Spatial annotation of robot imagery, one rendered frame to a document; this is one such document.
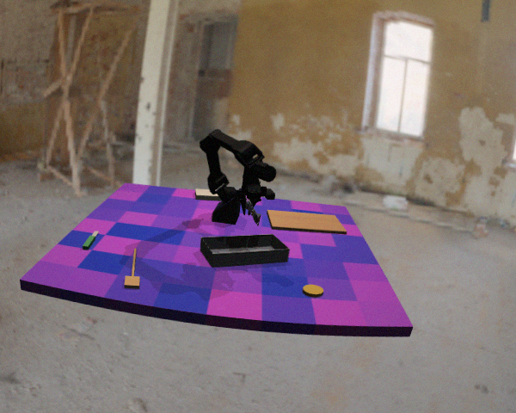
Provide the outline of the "brown wooden board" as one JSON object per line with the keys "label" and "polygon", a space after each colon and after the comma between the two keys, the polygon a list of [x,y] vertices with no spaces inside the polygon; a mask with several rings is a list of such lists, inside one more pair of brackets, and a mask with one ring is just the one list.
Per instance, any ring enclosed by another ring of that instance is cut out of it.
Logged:
{"label": "brown wooden board", "polygon": [[335,215],[267,210],[273,230],[347,234]]}

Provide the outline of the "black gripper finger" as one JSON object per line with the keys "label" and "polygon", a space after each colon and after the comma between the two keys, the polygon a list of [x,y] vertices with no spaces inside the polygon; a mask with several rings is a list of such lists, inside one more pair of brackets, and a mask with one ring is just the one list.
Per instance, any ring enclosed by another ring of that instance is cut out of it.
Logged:
{"label": "black gripper finger", "polygon": [[246,198],[245,199],[238,199],[241,202],[243,215],[246,213]]}
{"label": "black gripper finger", "polygon": [[[254,206],[255,206],[255,204],[256,204],[258,201],[261,201],[261,199],[259,199],[259,200],[250,200],[250,202],[252,203],[252,207],[254,207]],[[251,214],[251,212],[250,212],[250,211],[248,211],[248,215],[250,215],[250,214]]]}

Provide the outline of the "tan round disc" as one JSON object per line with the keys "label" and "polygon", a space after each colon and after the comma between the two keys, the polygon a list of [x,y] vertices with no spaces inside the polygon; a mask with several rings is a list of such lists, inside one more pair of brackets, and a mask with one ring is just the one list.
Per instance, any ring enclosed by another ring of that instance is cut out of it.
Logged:
{"label": "tan round disc", "polygon": [[316,285],[305,285],[303,293],[309,297],[318,298],[323,296],[323,288]]}

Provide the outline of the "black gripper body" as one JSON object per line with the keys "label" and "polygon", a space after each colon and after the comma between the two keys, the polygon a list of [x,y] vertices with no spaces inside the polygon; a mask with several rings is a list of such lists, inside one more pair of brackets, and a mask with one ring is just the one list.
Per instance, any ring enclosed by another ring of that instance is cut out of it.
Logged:
{"label": "black gripper body", "polygon": [[[249,182],[249,184],[255,184],[259,182],[259,178],[255,176],[246,176],[243,174],[243,185],[242,190],[236,190],[234,187],[224,187],[223,189],[223,195],[225,198],[235,198],[236,196],[238,199],[245,199],[246,190],[245,185]],[[265,196],[267,200],[274,200],[275,199],[275,192],[271,188],[267,188],[267,194]]]}

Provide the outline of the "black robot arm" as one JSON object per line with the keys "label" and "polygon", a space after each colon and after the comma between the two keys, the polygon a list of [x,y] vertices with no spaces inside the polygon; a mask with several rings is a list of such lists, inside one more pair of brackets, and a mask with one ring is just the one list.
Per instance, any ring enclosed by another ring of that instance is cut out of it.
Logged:
{"label": "black robot arm", "polygon": [[[206,153],[209,165],[210,175],[208,176],[208,186],[210,193],[217,194],[223,204],[232,198],[225,198],[223,195],[223,189],[227,187],[226,185],[229,184],[229,181],[219,167],[218,150],[220,146],[233,153],[235,159],[244,166],[244,175],[255,176],[266,182],[271,182],[276,177],[276,169],[268,165],[268,163],[262,162],[264,156],[253,143],[247,140],[236,140],[222,133],[219,129],[213,130],[207,137],[200,141],[200,148]],[[254,158],[255,155],[258,156]],[[249,182],[247,182],[245,190],[247,191],[247,199],[249,200],[259,200],[261,196],[264,197],[267,194],[267,187],[261,187],[260,181],[255,184],[249,184]]]}

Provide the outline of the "tan flat rectangular board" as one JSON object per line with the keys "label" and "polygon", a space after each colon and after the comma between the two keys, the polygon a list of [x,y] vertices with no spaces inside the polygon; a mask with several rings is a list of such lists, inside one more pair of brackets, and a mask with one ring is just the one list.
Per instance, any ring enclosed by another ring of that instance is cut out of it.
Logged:
{"label": "tan flat rectangular board", "polygon": [[210,189],[195,189],[196,200],[220,200],[217,194],[211,194]]}

